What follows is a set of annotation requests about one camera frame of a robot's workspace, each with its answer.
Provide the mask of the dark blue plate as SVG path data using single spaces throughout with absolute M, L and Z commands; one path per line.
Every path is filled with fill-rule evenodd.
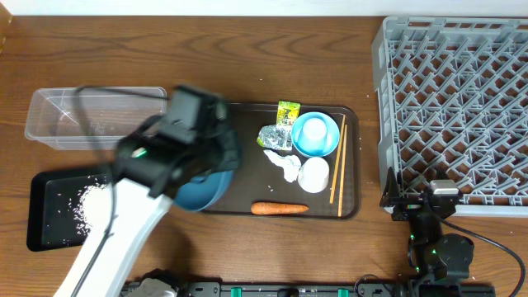
M 228 190 L 234 171 L 193 177 L 181 186 L 173 204 L 186 211 L 202 211 L 218 201 Z

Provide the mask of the white rice pile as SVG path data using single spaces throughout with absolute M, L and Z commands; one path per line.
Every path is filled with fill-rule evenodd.
M 106 175 L 75 177 L 61 182 L 52 197 L 57 203 L 52 214 L 65 227 L 60 235 L 62 243 L 83 243 L 97 224 L 104 224 L 110 216 L 111 189 Z

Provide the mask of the orange carrot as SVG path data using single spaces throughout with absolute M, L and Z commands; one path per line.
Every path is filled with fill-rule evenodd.
M 251 206 L 254 215 L 292 215 L 309 210 L 307 205 L 284 204 L 274 202 L 256 202 Z

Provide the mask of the white cup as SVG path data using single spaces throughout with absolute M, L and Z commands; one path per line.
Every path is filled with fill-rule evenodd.
M 328 185 L 329 165 L 324 158 L 309 158 L 299 170 L 297 181 L 308 193 L 319 193 Z

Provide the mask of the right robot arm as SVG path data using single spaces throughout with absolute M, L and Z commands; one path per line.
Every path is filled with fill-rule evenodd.
M 419 196 L 406 198 L 392 168 L 379 205 L 392 210 L 393 221 L 407 221 L 411 230 L 408 260 L 430 282 L 461 281 L 469 277 L 474 243 L 457 233 L 444 233 L 442 221 L 456 212 L 461 192 L 451 179 L 433 180 Z

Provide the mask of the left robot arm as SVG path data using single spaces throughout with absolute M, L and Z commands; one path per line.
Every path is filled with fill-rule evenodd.
M 58 296 L 117 296 L 139 252 L 174 206 L 201 211 L 228 190 L 240 164 L 228 118 L 194 127 L 162 116 L 148 118 L 115 149 L 111 183 L 94 224 L 57 290 Z

